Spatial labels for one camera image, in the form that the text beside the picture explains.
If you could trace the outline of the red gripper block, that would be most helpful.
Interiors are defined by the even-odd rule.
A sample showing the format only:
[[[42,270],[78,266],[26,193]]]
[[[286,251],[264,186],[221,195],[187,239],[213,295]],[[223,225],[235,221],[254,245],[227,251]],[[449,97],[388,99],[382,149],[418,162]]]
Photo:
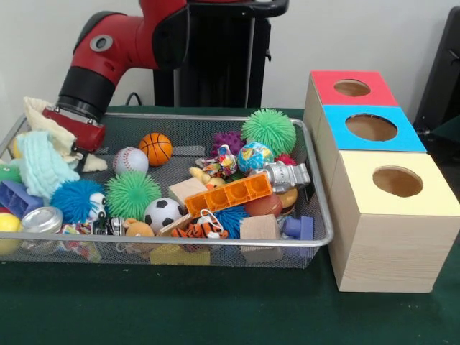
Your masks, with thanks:
[[[79,150],[93,153],[103,143],[106,127],[94,119],[58,107],[46,107],[42,115],[72,133],[73,146]]]

